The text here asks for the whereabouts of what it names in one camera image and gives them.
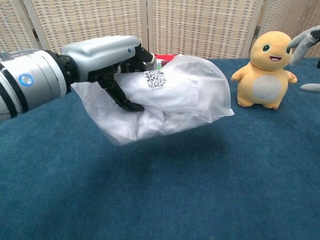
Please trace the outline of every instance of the woven folding screen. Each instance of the woven folding screen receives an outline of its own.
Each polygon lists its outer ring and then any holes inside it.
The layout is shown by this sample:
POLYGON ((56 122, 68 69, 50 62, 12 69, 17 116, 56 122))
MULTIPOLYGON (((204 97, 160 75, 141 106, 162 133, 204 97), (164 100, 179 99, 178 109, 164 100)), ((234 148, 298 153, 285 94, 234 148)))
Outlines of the woven folding screen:
POLYGON ((301 25, 309 0, 267 0, 271 1, 261 34, 281 31, 293 38, 301 25))
POLYGON ((257 0, 152 0, 158 54, 240 58, 257 0))
MULTIPOLYGON (((299 33, 304 30, 310 29, 315 26, 320 26, 320 1, 315 0, 315 4, 309 10, 307 17, 303 21, 305 24, 303 25, 303 29, 299 31, 299 33)), ((305 55, 306 57, 319 58, 320 57, 320 43, 314 45, 305 55)))
POLYGON ((32 0, 32 4, 52 51, 114 35, 133 35, 144 44, 141 0, 32 0))
POLYGON ((12 0, 0 0, 0 51, 32 49, 33 45, 12 0))

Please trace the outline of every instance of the blue circular logo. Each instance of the blue circular logo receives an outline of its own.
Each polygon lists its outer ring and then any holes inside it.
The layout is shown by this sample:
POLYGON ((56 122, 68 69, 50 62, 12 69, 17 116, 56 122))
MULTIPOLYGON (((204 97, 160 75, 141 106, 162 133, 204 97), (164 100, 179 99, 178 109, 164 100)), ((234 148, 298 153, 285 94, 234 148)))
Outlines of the blue circular logo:
POLYGON ((31 75, 29 74, 22 74, 19 77, 19 82, 26 87, 31 86, 34 83, 34 79, 31 75))

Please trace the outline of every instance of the plastic bag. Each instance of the plastic bag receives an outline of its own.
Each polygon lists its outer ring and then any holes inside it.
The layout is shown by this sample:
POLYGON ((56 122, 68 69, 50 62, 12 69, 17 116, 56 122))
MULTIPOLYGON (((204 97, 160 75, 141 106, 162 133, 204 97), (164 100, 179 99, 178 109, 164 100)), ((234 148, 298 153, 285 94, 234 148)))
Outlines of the plastic bag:
POLYGON ((234 115, 229 83, 208 60, 177 55, 161 70, 117 73, 126 97, 143 112, 120 108, 97 82, 74 83, 83 106, 114 145, 165 136, 234 115))

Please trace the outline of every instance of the plush toy mouth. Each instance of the plush toy mouth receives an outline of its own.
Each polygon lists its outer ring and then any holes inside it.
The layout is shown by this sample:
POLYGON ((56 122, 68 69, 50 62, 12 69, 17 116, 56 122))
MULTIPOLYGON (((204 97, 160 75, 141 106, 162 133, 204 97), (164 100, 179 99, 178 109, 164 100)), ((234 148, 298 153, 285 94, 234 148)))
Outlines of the plush toy mouth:
POLYGON ((270 56, 271 61, 278 62, 282 59, 280 56, 270 56))

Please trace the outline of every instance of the qr code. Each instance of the qr code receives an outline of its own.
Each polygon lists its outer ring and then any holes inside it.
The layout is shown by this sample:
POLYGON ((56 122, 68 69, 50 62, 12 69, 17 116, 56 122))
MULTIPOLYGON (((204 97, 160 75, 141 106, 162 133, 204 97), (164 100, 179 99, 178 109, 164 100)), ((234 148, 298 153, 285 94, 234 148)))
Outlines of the qr code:
POLYGON ((162 88, 167 81, 165 74, 159 70, 145 71, 144 77, 151 89, 162 88))

